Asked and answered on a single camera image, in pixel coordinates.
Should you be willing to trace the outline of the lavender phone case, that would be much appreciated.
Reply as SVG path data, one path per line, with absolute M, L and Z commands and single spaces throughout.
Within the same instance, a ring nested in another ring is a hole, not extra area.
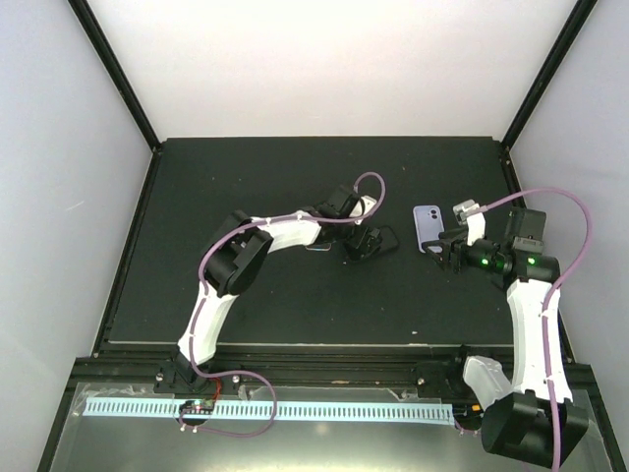
M 435 205 L 415 206 L 413 216 L 419 251 L 425 253 L 423 244 L 438 240 L 444 230 L 441 211 Z

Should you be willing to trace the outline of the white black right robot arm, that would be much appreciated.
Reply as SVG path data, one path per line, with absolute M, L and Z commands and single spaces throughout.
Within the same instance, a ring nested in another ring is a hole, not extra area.
M 468 356 L 446 373 L 449 389 L 476 396 L 484 411 L 485 451 L 557 470 L 589 428 L 563 369 L 558 328 L 559 261 L 543 252 L 546 215 L 514 207 L 501 242 L 485 235 L 479 204 L 454 207 L 458 228 L 443 231 L 423 250 L 459 272 L 477 268 L 495 276 L 506 295 L 513 326 L 513 373 L 486 356 Z

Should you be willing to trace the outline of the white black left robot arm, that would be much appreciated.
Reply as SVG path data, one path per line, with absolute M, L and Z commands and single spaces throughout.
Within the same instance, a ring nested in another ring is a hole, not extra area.
M 197 301 L 173 356 L 178 383 L 189 392 L 209 385 L 205 362 L 215 355 L 232 305 L 252 286 L 269 254 L 340 242 L 350 261 L 361 262 L 382 253 L 387 236 L 386 227 L 369 226 L 354 213 L 339 218 L 302 209 L 269 217 L 230 214 L 200 262 Z

